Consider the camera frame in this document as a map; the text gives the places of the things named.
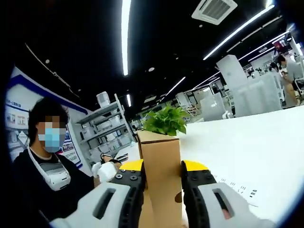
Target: black ceiling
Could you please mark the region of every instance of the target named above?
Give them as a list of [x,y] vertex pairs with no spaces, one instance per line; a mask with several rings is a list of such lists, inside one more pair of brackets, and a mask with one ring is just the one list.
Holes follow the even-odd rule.
[[[203,58],[226,36],[265,8],[264,0],[234,0],[238,7],[218,26],[191,18],[199,1],[132,0],[129,20],[129,75],[123,76],[121,48],[121,0],[48,0],[48,4],[25,7],[34,23],[25,42],[52,71],[63,78],[78,97],[49,73],[24,46],[16,66],[28,76],[91,110],[97,109],[96,94],[114,93],[129,114],[141,110],[146,96],[167,93],[184,76],[186,79],[166,97],[210,77],[217,61],[248,34],[280,15],[274,8],[246,27],[207,60]],[[286,29],[283,18],[252,35],[228,54],[241,57]],[[247,65],[250,55],[241,61]],[[127,108],[129,93],[132,107]]]

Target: green leaves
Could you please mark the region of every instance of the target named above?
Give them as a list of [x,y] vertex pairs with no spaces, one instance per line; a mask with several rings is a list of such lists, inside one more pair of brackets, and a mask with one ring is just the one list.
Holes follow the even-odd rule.
[[147,131],[176,136],[176,131],[186,133],[185,121],[183,117],[187,113],[181,107],[173,108],[167,106],[158,112],[149,112],[143,127]]

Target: blue face mask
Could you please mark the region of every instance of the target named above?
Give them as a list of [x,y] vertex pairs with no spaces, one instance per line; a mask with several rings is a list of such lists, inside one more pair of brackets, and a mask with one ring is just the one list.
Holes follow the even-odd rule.
[[45,128],[44,134],[38,134],[40,141],[45,141],[45,150],[55,153],[62,147],[66,136],[65,128]]

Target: white desk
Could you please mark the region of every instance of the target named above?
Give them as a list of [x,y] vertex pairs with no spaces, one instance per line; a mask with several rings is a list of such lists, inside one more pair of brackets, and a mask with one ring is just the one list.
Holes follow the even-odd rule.
[[[259,217],[278,222],[304,182],[304,106],[254,116],[191,123],[178,134],[182,160],[205,164],[213,174],[261,192]],[[138,146],[121,150],[139,159]]]

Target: cardboard box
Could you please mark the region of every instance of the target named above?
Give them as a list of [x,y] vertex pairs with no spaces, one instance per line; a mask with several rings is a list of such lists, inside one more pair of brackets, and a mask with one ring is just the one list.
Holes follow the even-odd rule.
[[138,131],[147,177],[140,228],[181,228],[181,156],[179,139]]

